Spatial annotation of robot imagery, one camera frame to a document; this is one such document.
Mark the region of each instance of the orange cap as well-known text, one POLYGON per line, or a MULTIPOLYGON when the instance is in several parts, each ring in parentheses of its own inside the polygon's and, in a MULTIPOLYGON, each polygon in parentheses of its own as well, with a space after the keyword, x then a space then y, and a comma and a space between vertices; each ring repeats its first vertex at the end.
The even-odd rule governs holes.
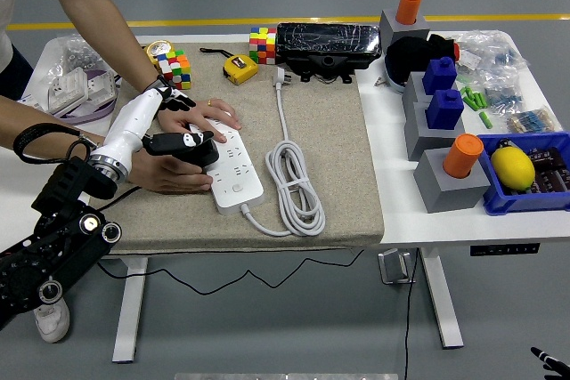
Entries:
POLYGON ((444 171, 453 178, 467 177, 484 148, 483 142, 476 135, 459 135, 444 160, 444 171))
POLYGON ((411 25, 416 22, 421 0, 400 0, 395 20, 400 24, 411 25))

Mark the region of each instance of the gray floor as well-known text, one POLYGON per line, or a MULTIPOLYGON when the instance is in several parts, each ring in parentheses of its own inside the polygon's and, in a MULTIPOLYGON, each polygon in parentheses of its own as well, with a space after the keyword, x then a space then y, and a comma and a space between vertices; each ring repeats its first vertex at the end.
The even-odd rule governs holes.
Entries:
MULTIPOLYGON (((375 16, 398 0, 114 0, 128 20, 375 16)), ((17 0, 13 22, 66 18, 55 0, 17 0)), ((426 15, 570 13, 570 0, 424 0, 426 15)), ((136 28, 137 34, 248 32, 248 25, 136 28)), ((508 32, 558 119, 570 129, 567 20, 432 23, 434 30, 508 32)), ((62 32, 14 31, 31 62, 62 32)), ((151 260, 198 289, 223 285, 247 269, 277 283, 305 256, 349 263, 356 252, 178 255, 151 260)), ((411 296, 410 379, 539 379, 543 348, 570 361, 567 286, 570 245, 541 245, 537 255, 469 257, 467 247, 442 249, 442 260, 465 347, 443 350, 428 287, 419 267, 411 296)), ((117 273, 118 261, 104 265, 117 273)), ((407 287, 380 283, 376 253, 350 268, 307 263, 277 289, 252 277, 199 296, 164 273, 148 278, 131 365, 111 364, 121 280, 92 269, 68 294, 73 322, 60 344, 39 338, 32 316, 0 333, 3 379, 172 379, 178 372, 377 372, 403 378, 407 287)))

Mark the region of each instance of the white shoe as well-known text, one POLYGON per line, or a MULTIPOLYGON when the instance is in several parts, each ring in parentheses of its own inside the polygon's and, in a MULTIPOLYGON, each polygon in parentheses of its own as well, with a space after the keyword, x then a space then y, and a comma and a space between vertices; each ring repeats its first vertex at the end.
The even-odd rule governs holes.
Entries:
POLYGON ((69 329, 69 308, 63 299, 34 309, 39 334, 48 343, 60 341, 69 329))

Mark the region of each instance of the blue cube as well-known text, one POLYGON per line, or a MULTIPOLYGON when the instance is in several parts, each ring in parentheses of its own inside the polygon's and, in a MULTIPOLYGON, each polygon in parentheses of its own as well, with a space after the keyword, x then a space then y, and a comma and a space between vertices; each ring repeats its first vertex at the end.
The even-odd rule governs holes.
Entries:
POLYGON ((430 60, 426 74, 421 79, 427 95, 433 95, 438 89, 451 89, 457 77, 455 63, 450 57, 430 60))
POLYGON ((438 89, 426 110, 427 127, 430 129, 455 129, 463 112, 463 100, 456 89, 438 89))

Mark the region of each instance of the tape measure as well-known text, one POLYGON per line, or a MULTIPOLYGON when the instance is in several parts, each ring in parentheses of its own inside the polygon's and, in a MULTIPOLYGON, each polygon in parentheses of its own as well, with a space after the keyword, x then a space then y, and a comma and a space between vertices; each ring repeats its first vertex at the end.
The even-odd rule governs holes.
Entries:
POLYGON ((224 76, 234 85, 241 85, 246 80, 254 76, 259 67, 257 63, 250 59, 247 55, 233 55, 223 49, 200 48, 201 53, 221 53, 227 60, 224 63, 224 76))

